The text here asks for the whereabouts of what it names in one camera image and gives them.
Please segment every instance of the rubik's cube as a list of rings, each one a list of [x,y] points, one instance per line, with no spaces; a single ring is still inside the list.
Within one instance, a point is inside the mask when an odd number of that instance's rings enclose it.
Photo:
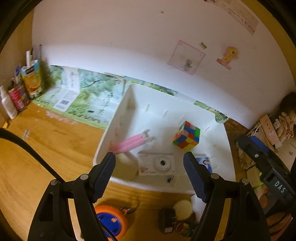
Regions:
[[[185,121],[175,135],[173,144],[180,147],[183,151],[190,151],[200,140],[200,129]]]

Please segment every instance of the white bottle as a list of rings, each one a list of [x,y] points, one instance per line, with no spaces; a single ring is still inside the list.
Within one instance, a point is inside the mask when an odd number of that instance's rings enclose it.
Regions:
[[[0,87],[0,94],[2,98],[2,105],[6,110],[6,113],[8,114],[10,119],[14,119],[17,116],[17,109],[14,106],[8,93],[4,90],[3,86]]]

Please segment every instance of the screw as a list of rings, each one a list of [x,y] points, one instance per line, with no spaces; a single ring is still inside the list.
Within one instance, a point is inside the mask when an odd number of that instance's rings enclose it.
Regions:
[[[50,182],[50,184],[51,184],[52,186],[54,186],[54,185],[58,184],[58,180],[57,180],[57,179],[54,179],[54,180],[52,180],[52,181]]]
[[[217,173],[212,173],[211,174],[211,178],[213,178],[213,179],[219,179],[219,175],[217,174]]]
[[[88,179],[88,175],[87,174],[82,174],[81,176],[80,176],[80,179],[81,180],[86,180],[86,179]]]
[[[249,180],[248,180],[248,179],[245,179],[245,178],[243,178],[243,179],[242,179],[242,183],[243,183],[243,184],[245,184],[245,185],[247,185],[247,184],[249,184]]]

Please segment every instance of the pink toothbrush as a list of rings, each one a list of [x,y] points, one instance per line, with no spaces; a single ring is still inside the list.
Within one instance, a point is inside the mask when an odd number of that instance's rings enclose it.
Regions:
[[[111,145],[111,152],[115,155],[123,152],[129,152],[139,146],[144,145],[146,142],[153,140],[153,137],[148,137],[149,130],[143,131],[141,134],[132,136],[123,142],[115,143]]]

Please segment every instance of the white container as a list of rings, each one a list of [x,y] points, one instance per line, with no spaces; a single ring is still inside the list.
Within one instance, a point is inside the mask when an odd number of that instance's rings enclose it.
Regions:
[[[17,109],[14,106],[9,94],[4,90],[4,87],[0,87],[0,94],[2,98],[2,105],[8,114],[10,119],[14,119],[17,116]]]
[[[111,181],[139,189],[188,193],[194,190],[183,166],[184,151],[172,144],[175,134],[184,121],[200,128],[200,142],[192,149],[195,155],[210,157],[213,172],[226,180],[235,181],[234,165],[228,137],[223,124],[215,121],[215,114],[177,97],[158,90],[131,84],[122,98],[109,127],[96,151],[93,165],[99,164],[109,151],[111,142],[121,142],[149,129],[155,137],[129,153],[130,163],[116,159]],[[124,175],[137,169],[139,151],[173,153],[175,177],[168,183],[165,176]]]

